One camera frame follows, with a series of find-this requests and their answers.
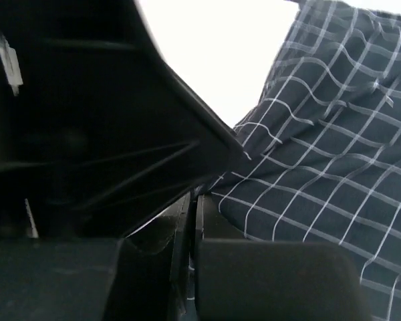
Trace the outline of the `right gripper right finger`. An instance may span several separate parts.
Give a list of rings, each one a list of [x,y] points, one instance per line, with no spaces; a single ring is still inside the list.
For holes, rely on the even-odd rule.
[[[208,195],[196,205],[201,320],[369,320],[353,263],[329,243],[251,241]]]

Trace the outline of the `dark checkered pillowcase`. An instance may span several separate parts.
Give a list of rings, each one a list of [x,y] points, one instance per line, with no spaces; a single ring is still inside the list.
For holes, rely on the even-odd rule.
[[[353,257],[374,320],[401,320],[401,15],[302,1],[240,163],[205,187],[250,239]]]

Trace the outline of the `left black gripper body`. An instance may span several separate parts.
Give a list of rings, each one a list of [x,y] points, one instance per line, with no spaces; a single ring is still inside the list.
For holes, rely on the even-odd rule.
[[[0,234],[127,235],[241,155],[135,1],[0,1]]]

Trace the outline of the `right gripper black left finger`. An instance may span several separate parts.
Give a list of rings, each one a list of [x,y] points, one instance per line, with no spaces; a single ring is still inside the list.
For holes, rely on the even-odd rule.
[[[0,240],[0,320],[179,320],[190,203],[125,239]]]

